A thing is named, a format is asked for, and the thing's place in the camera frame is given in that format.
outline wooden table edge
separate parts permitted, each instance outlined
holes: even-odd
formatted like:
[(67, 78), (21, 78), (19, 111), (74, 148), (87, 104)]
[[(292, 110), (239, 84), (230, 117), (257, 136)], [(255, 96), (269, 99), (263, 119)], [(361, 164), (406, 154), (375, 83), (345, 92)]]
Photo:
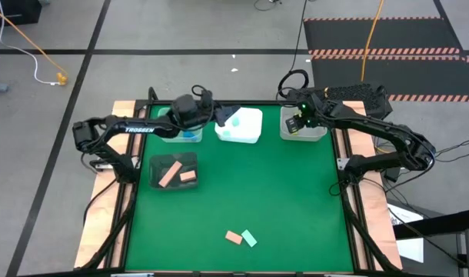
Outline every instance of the wooden table edge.
[[(345, 105), (352, 107), (356, 112), (365, 115), (363, 102), (344, 102)], [(134, 113), (135, 101), (115, 101), (113, 106), (113, 115), (129, 116), (132, 117)], [(364, 134), (353, 129), (349, 129), (349, 139), (351, 141), (351, 148), (353, 154), (360, 154), (364, 156), (375, 155), (373, 141), (370, 135)], [(138, 141), (140, 136), (136, 136), (134, 141), (134, 153), (138, 152)], [(338, 146), (341, 151), (341, 156), (345, 156), (344, 140), (342, 132), (337, 131)], [(128, 135), (116, 135), (108, 143), (117, 152), (125, 153), (128, 142)], [(95, 179), (93, 188), (93, 195), (101, 191), (109, 182), (115, 178), (112, 171), (104, 171), (98, 173)], [(378, 172), (368, 172), (365, 178), (381, 183), (381, 177)], [(394, 236), (393, 226), (391, 224), (390, 216), (388, 213), (388, 204), (383, 190), (379, 189), (376, 184), (371, 184), (369, 181), (362, 181), (360, 183), (361, 200), (363, 203), (364, 215), (368, 225), (368, 232), (373, 240), (377, 243), (380, 250), (390, 259), (390, 261), (401, 268), (401, 259), (398, 254), (397, 242)], [(352, 191), (348, 190), (350, 198), (352, 199)], [(118, 186), (115, 185), (110, 188), (102, 197), (96, 200), (95, 204), (89, 209), (88, 219), (82, 231), (81, 242), (79, 244), (78, 253), (75, 260), (75, 267), (84, 265), (101, 246), (106, 236), (110, 232), (111, 221), (113, 212), (115, 210), (115, 203), (118, 195)], [(125, 199), (123, 205), (127, 204), (128, 198)], [(359, 234), (354, 230), (354, 237), (357, 246), (358, 262), (361, 269), (366, 269), (366, 258), (364, 256), (364, 247), (362, 239)], [(121, 254), (121, 245), (123, 242), (123, 230), (117, 237), (115, 243), (115, 250), (111, 266), (118, 266), (119, 256)], [(381, 267), (375, 261), (376, 269)]]

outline concrete floor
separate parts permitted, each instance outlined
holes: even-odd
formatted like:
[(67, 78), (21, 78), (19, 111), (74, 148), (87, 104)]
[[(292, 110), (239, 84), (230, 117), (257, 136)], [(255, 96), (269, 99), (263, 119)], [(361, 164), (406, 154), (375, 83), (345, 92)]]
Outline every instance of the concrete floor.
[[(469, 0), (442, 2), (461, 44), (469, 49)], [(52, 0), (38, 24), (22, 29), (46, 49), (86, 49), (102, 3)], [(302, 4), (283, 0), (274, 10), (258, 12), (252, 0), (111, 0), (96, 48), (291, 49)], [(373, 16), (377, 6), (378, 0), (317, 0), (308, 3), (305, 16)], [(402, 0), (385, 2), (382, 15), (438, 16), (438, 12), (430, 0)], [(6, 31), (6, 43), (28, 48), (16, 32)], [(300, 46), (306, 48), (304, 35)], [(66, 87), (34, 81), (32, 60), (25, 55), (0, 55), (0, 82), (11, 86), (8, 93), (0, 94), (0, 276), (7, 271), (25, 224), (83, 56), (54, 58), (69, 71), (71, 83)], [(299, 55), (295, 68), (310, 71), (307, 58)], [(53, 80), (55, 70), (38, 59), (38, 75)], [(211, 89), (216, 98), (273, 99), (291, 62), (291, 55), (94, 55), (71, 122), (108, 115), (115, 100), (145, 98), (150, 85), (163, 99), (189, 93), (193, 84)], [(423, 132), (439, 149), (469, 136), (469, 103), (394, 102), (392, 106), (390, 120)], [(466, 152), (469, 146), (451, 157)], [(69, 126), (19, 275), (72, 269), (94, 179), (78, 158)], [(432, 211), (469, 209), (469, 158), (438, 164), (425, 177), (402, 186), (401, 192), (412, 205)]]

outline green table surface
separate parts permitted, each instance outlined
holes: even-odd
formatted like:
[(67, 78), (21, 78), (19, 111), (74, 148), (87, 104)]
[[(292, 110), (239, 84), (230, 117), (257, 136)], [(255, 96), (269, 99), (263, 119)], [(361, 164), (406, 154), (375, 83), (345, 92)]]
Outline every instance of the green table surface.
[[(155, 117), (160, 107), (153, 109)], [(257, 106), (262, 133), (250, 145), (223, 142), (214, 123), (199, 143), (148, 135), (125, 268), (129, 271), (351, 272), (331, 136), (290, 142), (279, 135), (279, 106)], [(196, 189), (149, 185), (153, 155), (196, 152)], [(248, 229), (251, 248), (225, 239)]]

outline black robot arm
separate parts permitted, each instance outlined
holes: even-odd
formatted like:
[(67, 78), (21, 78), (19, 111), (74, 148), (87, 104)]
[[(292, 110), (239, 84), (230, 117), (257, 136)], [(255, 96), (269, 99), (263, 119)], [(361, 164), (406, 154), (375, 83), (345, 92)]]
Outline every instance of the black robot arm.
[(349, 157), (344, 172), (354, 177), (363, 176), (370, 170), (383, 170), (395, 167), (405, 167), (411, 171), (426, 170), (431, 164), (436, 152), (434, 146), (421, 134), (412, 132), (405, 125), (395, 125), (383, 122), (370, 116), (356, 113), (342, 102), (320, 99), (314, 92), (291, 91), (288, 99), (296, 102), (300, 113), (286, 121), (291, 133), (308, 127), (318, 126), (339, 129), (356, 129), (370, 135), (390, 141), (396, 152), (364, 157), (353, 155)]
[(209, 122), (224, 126), (226, 120), (239, 110), (239, 105), (224, 107), (212, 99), (212, 92), (201, 88), (200, 101), (192, 95), (175, 99), (166, 115), (157, 118), (127, 118), (109, 115), (104, 118), (90, 118), (72, 126), (75, 147), (80, 152), (97, 155), (115, 170), (119, 182), (135, 182), (137, 170), (131, 157), (118, 154), (108, 140), (121, 133), (154, 134), (162, 138), (174, 138), (180, 131), (194, 131)]

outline white cable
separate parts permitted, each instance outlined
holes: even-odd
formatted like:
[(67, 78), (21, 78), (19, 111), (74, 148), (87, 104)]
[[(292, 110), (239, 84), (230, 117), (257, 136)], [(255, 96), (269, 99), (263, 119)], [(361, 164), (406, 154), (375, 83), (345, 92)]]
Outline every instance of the white cable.
[[(0, 12), (2, 15), (4, 15), (4, 10), (2, 9), (2, 3), (1, 3), (1, 0), (0, 0)], [(12, 49), (15, 49), (15, 50), (18, 50), (20, 52), (23, 52), (25, 53), (26, 55), (30, 55), (33, 60), (35, 60), (35, 74), (34, 74), (34, 77), (35, 77), (35, 80), (38, 81), (38, 82), (41, 82), (42, 84), (46, 84), (46, 85), (57, 85), (57, 82), (43, 82), (42, 80), (40, 80), (37, 76), (36, 76), (36, 73), (38, 73), (38, 60), (36, 59), (36, 57), (23, 50), (23, 49), (20, 49), (20, 48), (17, 48), (15, 46), (10, 46), (10, 45), (6, 45), (3, 41), (2, 41), (2, 34), (4, 33), (4, 25), (5, 25), (5, 20), (2, 18), (2, 25), (1, 25), (1, 31), (0, 31), (0, 42), (2, 43), (2, 45), (4, 45), (5, 47), (8, 47), (8, 48), (12, 48)]]

